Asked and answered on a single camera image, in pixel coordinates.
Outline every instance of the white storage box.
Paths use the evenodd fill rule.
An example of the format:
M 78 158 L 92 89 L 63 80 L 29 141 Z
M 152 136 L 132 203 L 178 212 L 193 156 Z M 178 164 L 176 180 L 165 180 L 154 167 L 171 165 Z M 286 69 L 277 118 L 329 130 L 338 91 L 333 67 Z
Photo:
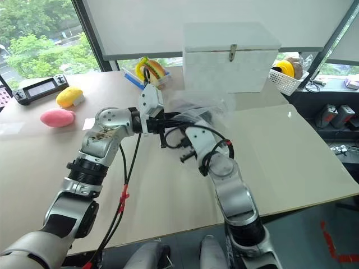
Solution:
M 257 22 L 184 24 L 183 42 L 186 90 L 259 92 L 280 48 Z

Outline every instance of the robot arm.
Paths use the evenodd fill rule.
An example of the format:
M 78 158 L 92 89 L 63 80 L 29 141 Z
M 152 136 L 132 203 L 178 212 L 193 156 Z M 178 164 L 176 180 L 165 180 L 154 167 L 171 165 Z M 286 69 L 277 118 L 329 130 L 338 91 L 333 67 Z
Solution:
M 105 108 L 97 113 L 76 160 L 67 164 L 70 173 L 45 215 L 43 228 L 24 235 L 0 253 L 1 268 L 60 268 L 73 241 L 91 231 L 99 208 L 94 199 L 100 195 L 122 139 L 135 133 L 157 133 L 161 147 L 165 147 L 165 128 L 184 124 L 171 119 L 177 113 L 164 113 L 161 93 L 151 84 L 142 92 L 139 103 L 140 111 Z M 195 126 L 186 128 L 186 134 L 201 163 L 216 145 L 213 135 Z M 242 260 L 247 268 L 269 264 L 281 268 L 237 163 L 218 149 L 211 156 L 208 174 L 225 219 L 234 268 Z

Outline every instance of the red cable tie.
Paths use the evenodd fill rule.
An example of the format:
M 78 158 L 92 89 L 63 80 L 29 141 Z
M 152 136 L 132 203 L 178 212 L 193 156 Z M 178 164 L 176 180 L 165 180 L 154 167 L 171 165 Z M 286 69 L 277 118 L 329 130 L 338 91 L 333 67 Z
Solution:
M 121 194 L 121 198 L 119 199 L 119 202 L 122 203 L 122 205 L 117 212 L 118 214 L 123 212 L 123 210 L 125 210 L 126 199 L 129 198 L 130 196 L 130 194 L 127 193 L 127 188 L 128 188 L 128 184 L 123 185 L 123 191 Z
M 85 264 L 82 269 L 91 269 L 92 268 L 92 262 L 88 262 L 87 264 Z

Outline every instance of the hamburger toy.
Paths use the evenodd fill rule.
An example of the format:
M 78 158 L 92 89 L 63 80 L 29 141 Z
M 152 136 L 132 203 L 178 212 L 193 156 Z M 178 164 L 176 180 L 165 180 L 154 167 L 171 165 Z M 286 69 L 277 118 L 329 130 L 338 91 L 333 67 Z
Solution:
M 145 79 L 145 77 L 144 77 L 144 68 L 145 67 L 150 72 L 150 81 L 151 82 L 155 82 L 166 75 L 165 70 L 158 62 L 156 62 L 154 60 L 150 60 L 147 57 L 143 57 L 141 59 L 141 61 L 135 67 L 136 76 L 140 80 Z

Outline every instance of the display screen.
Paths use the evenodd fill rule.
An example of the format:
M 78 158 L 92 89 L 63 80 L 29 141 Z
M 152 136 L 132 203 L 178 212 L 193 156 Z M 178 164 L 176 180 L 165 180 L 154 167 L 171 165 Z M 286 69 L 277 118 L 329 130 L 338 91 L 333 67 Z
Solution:
M 41 84 L 39 86 L 33 87 L 31 89 L 27 90 L 27 93 L 30 95 L 30 97 L 42 94 L 43 92 L 52 90 L 55 88 L 55 84 L 52 81 L 49 81 L 47 83 Z

